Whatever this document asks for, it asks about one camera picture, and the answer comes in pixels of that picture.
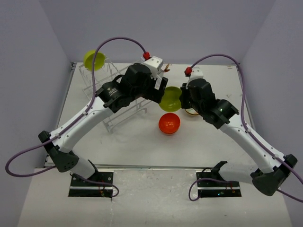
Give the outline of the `orange bowl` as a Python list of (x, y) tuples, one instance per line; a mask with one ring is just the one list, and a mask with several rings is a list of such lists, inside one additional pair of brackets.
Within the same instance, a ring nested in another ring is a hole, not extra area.
[(174, 113), (166, 113), (159, 119), (158, 127), (164, 134), (175, 134), (180, 127), (180, 118)]

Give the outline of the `green bowl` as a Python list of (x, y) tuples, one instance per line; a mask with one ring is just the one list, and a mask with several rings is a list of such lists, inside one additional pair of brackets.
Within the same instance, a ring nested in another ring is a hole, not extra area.
[(175, 112), (181, 109), (181, 89), (178, 87), (166, 87), (161, 102), (160, 108), (166, 112)]
[(93, 60), (94, 60), (94, 71), (101, 69), (105, 64), (106, 55), (104, 55), (101, 52), (98, 52), (96, 57), (94, 57), (94, 55), (95, 55), (95, 50), (90, 50), (86, 52), (83, 57), (84, 67), (89, 71), (92, 70)]

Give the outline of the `blue yellow patterned bowl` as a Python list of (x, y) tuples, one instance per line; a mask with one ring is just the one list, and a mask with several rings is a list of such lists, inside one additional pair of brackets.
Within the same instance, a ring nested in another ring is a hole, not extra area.
[(191, 115), (191, 116), (198, 116), (199, 113), (196, 112), (193, 108), (185, 109), (186, 113)]

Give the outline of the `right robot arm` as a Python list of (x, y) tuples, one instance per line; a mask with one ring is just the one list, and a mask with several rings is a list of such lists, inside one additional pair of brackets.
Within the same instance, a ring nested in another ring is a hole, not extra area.
[(217, 99), (202, 77), (181, 86), (181, 107), (193, 108), (202, 118), (234, 140), (254, 161), (252, 166), (223, 161), (212, 168), (211, 180), (221, 186), (227, 181), (250, 183), (266, 196), (272, 196), (297, 163), (291, 154), (275, 149), (245, 123), (238, 109), (225, 99)]

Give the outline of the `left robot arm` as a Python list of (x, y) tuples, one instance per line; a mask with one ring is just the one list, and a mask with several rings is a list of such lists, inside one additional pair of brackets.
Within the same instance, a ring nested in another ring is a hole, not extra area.
[(42, 131), (38, 135), (59, 172), (71, 171), (81, 176), (88, 186), (98, 182), (96, 167), (75, 154), (74, 146), (97, 124), (134, 100), (142, 97), (160, 103), (168, 82), (163, 76), (162, 66), (155, 58), (130, 65), (124, 74), (104, 83), (94, 93), (91, 102), (62, 127), (52, 132)]

